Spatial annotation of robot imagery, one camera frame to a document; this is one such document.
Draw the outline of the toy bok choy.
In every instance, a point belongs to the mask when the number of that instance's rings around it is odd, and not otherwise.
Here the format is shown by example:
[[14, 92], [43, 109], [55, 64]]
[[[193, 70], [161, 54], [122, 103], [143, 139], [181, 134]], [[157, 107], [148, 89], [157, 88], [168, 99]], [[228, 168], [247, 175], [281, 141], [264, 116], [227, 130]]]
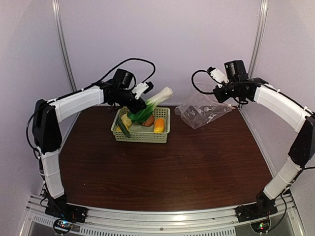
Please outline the toy bok choy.
[[146, 100], [145, 104], [147, 107], [144, 110], [141, 110], [135, 114], [128, 112], [127, 117], [133, 123], [143, 123], [153, 114], [153, 111], [160, 103], [172, 98], [172, 96], [173, 90], [169, 87], [165, 87], [160, 92]]

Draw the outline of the green plastic basket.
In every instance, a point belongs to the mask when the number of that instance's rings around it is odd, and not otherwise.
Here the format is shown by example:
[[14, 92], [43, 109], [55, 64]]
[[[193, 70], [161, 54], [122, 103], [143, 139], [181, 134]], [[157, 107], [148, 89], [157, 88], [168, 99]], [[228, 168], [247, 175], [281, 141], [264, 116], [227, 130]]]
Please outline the green plastic basket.
[[115, 115], [111, 126], [111, 131], [118, 142], [136, 142], [136, 143], [167, 143], [168, 133], [170, 132], [171, 112], [167, 107], [156, 107], [153, 116], [155, 119], [162, 118], [164, 120], [164, 132], [155, 133], [154, 125], [149, 127], [140, 124], [132, 124], [129, 128], [130, 138], [124, 135], [122, 131], [117, 130], [117, 119], [129, 110], [127, 107], [119, 109]]

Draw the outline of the clear zip top bag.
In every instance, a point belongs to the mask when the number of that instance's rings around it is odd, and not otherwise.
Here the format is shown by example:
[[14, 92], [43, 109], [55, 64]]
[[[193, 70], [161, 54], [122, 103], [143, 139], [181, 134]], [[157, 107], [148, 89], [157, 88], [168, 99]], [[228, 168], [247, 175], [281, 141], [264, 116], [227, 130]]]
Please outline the clear zip top bag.
[[219, 103], [209, 95], [193, 93], [175, 108], [175, 114], [192, 129], [198, 129], [234, 109], [231, 104]]

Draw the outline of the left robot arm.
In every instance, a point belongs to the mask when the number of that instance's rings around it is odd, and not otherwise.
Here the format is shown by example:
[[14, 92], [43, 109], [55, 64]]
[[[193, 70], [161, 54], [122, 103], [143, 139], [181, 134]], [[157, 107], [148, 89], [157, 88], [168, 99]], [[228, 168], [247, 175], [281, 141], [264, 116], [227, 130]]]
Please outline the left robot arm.
[[141, 95], [152, 90], [153, 84], [143, 81], [129, 88], [134, 78], [131, 72], [118, 69], [114, 77], [106, 82], [99, 80], [86, 88], [59, 98], [37, 101], [32, 125], [35, 154], [39, 159], [40, 173], [45, 181], [48, 206], [59, 218], [67, 218], [71, 213], [59, 167], [62, 144], [59, 124], [73, 114], [105, 103], [125, 106], [133, 113], [144, 110], [147, 106]]

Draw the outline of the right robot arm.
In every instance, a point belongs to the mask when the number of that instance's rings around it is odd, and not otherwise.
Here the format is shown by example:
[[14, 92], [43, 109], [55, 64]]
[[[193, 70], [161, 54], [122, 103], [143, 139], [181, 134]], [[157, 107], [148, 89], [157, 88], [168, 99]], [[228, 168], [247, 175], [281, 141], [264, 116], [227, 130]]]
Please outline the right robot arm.
[[249, 78], [242, 60], [224, 64], [225, 72], [210, 67], [207, 72], [217, 83], [213, 89], [219, 103], [233, 98], [239, 104], [255, 102], [269, 109], [288, 123], [297, 136], [288, 152], [288, 158], [273, 179], [261, 190], [256, 203], [243, 206], [242, 213], [252, 212], [262, 217], [273, 211], [275, 199], [288, 189], [303, 172], [315, 154], [315, 114], [298, 104], [261, 78]]

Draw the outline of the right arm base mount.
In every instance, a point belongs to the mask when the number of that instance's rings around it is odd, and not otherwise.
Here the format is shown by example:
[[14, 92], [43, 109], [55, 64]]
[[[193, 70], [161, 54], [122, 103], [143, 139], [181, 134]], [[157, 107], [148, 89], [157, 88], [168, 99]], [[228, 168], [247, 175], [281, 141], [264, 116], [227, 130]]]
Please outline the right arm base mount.
[[272, 214], [276, 214], [277, 212], [278, 209], [275, 205], [267, 209], [259, 210], [257, 203], [249, 205], [238, 205], [235, 208], [235, 213], [239, 223], [268, 217]]

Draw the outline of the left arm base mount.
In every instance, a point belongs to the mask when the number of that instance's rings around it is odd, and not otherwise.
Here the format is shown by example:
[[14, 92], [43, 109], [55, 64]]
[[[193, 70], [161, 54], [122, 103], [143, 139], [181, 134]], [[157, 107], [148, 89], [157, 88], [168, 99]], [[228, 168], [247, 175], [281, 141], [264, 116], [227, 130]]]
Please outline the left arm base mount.
[[64, 212], [57, 209], [56, 206], [48, 206], [45, 214], [55, 218], [64, 219], [73, 223], [85, 223], [88, 209], [82, 206], [66, 204]]

